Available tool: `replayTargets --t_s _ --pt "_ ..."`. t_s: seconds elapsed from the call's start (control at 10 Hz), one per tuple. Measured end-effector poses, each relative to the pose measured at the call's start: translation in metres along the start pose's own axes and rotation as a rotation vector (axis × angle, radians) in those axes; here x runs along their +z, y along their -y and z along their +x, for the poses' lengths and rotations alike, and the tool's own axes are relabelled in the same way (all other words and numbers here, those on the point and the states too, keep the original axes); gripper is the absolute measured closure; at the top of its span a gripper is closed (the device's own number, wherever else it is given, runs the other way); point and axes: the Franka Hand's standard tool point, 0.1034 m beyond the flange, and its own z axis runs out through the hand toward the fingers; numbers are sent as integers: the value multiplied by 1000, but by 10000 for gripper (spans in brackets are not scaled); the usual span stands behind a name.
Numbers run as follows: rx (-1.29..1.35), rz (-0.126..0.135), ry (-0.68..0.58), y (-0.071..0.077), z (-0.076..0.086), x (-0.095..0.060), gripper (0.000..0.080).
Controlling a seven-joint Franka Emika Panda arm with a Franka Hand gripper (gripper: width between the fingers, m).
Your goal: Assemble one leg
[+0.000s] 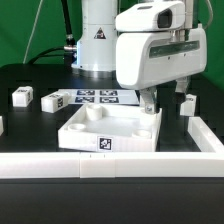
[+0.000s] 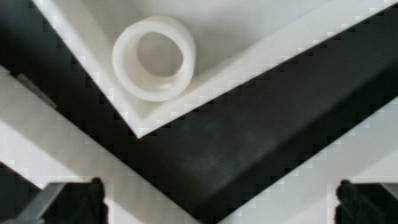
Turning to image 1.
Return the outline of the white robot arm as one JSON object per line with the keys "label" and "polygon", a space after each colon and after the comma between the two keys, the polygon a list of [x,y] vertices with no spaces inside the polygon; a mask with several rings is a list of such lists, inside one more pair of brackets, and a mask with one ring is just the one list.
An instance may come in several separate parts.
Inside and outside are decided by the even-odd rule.
{"label": "white robot arm", "polygon": [[145,111],[157,111],[156,86],[176,81],[186,96],[189,77],[207,63],[205,27],[197,0],[140,0],[124,12],[118,0],[82,0],[83,31],[72,67],[90,77],[115,74],[140,92]]}

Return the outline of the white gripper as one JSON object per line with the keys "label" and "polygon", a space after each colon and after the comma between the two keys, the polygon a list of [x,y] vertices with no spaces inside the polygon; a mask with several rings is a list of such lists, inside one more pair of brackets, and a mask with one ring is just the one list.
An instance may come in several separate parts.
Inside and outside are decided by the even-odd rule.
{"label": "white gripper", "polygon": [[175,104],[186,100],[190,78],[207,63],[206,33],[194,23],[194,0],[151,0],[120,13],[116,78],[140,90],[147,114],[157,113],[158,84],[176,80]]}

